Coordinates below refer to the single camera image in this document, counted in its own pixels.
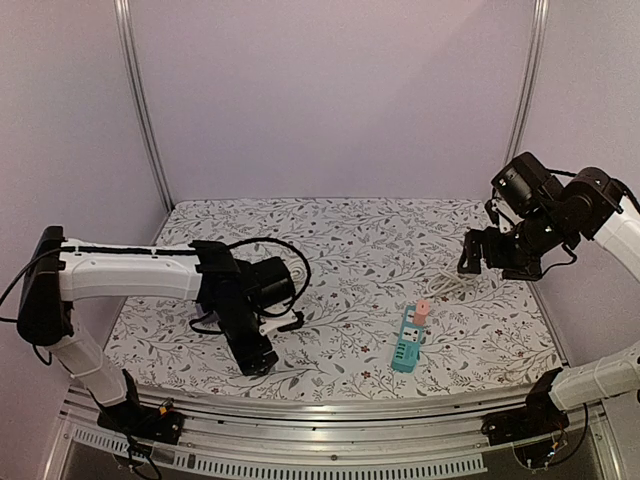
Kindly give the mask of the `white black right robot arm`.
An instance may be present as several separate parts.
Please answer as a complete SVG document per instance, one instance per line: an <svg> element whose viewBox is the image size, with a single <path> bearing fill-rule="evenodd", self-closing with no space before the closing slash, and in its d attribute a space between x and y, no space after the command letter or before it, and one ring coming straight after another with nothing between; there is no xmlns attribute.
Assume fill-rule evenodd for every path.
<svg viewBox="0 0 640 480"><path fill-rule="evenodd" d="M457 271L478 275L498 269L505 280L542 279L544 254L561 247L574 253L580 240L595 242L633 277L639 275L639 203L620 180L596 167L571 175L567 184L531 153L511 160L491 181L493 192L511 210L505 226L493 225L464 236ZM517 427L537 436L564 412L639 388L639 346L582 366L545 373L529 392L517 415Z"/></svg>

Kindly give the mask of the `pink cube adapter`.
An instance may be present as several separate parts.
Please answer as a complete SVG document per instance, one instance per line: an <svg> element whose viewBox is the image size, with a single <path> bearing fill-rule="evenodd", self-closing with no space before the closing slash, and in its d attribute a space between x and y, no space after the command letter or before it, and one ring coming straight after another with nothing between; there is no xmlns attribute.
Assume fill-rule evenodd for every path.
<svg viewBox="0 0 640 480"><path fill-rule="evenodd" d="M420 299L415 305L412 323L416 327L424 327L427 323L427 317L430 312L430 302L426 299Z"/></svg>

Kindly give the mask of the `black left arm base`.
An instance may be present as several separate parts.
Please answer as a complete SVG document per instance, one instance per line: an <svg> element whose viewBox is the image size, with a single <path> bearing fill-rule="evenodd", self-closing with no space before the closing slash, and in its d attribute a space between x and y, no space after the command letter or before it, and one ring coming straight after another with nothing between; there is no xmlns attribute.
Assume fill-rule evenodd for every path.
<svg viewBox="0 0 640 480"><path fill-rule="evenodd" d="M185 416L174 409L173 400L166 399L156 407L140 402L133 377L122 370L125 380L125 397L113 406L97 403L100 427L123 435L177 445L185 422Z"/></svg>

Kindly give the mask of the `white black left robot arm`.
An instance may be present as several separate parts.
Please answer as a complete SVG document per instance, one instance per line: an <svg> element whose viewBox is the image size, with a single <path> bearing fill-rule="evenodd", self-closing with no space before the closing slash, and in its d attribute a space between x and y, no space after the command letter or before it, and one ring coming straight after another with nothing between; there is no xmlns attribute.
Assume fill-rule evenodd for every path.
<svg viewBox="0 0 640 480"><path fill-rule="evenodd" d="M148 426L135 387L72 320L75 302L101 297L154 297L195 303L200 318L217 322L245 376L262 375L277 362L269 334L299 329L295 305L308 288L311 268L293 245L278 246L295 261L270 257L257 263L234 252L253 239L227 245L197 240L169 247L119 246L69 239L60 226L44 230L31 260L17 274L22 286L17 332L42 347L79 380L128 434Z"/></svg>

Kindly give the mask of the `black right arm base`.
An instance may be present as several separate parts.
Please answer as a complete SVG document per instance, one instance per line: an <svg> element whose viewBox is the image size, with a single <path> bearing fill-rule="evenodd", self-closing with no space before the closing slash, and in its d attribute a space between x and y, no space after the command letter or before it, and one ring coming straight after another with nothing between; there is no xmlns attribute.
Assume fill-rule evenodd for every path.
<svg viewBox="0 0 640 480"><path fill-rule="evenodd" d="M552 382L561 372L561 368L555 368L544 373L527 394L522 407L489 413L482 418L481 433L488 438L491 446L552 433L559 433L563 437L569 426L568 416L555 406L549 396ZM541 469L551 464L559 445L559 440L548 438L539 443L516 447L514 453L525 468Z"/></svg>

